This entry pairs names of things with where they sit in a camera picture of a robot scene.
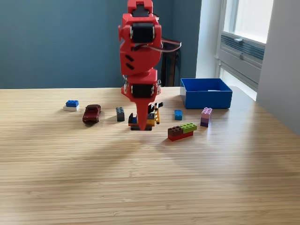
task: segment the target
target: blue box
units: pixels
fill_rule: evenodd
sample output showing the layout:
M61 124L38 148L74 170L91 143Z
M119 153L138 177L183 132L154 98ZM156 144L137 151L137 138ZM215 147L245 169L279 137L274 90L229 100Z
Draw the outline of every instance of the blue box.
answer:
M79 102L77 100L68 100L66 102L66 107L77 107Z
M182 78L180 95L186 109L228 109L233 91L220 78Z
M181 110L175 110L174 115L175 115L175 120L182 120L182 111Z

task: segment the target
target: brown lego brick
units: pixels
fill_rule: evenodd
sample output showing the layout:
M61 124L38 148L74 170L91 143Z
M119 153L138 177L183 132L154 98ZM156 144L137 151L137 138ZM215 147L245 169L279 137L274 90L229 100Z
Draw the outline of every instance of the brown lego brick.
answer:
M181 128L180 126L176 126L168 129L169 136L175 137L181 134L183 134L183 128Z

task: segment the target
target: dark red toy car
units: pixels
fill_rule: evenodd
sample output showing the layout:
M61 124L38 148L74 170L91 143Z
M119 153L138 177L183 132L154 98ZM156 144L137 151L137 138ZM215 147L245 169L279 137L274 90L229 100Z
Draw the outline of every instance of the dark red toy car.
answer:
M88 105L87 107L85 107L85 112L82 121L84 123L98 123L100 112L100 105Z

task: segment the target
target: red lego brick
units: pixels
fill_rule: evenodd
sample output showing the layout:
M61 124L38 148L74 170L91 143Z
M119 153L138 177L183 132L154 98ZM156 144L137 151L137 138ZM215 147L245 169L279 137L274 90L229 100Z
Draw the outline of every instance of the red lego brick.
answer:
M177 140L180 140L180 139L183 139L183 138L186 138L186 137L190 137L190 136L193 136L194 135L194 132L189 132L189 133L186 133L186 134L181 134L181 135L178 135L178 136L170 136L168 135L168 138L174 142L174 141L177 141Z
M212 113L212 108L205 108L201 113L201 118L209 119Z

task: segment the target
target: pink lego brick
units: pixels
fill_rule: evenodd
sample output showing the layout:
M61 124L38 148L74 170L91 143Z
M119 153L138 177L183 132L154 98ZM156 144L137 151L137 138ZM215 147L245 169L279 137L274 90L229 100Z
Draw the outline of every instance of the pink lego brick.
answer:
M212 108L205 108L201 113L201 118L209 119L212 113Z

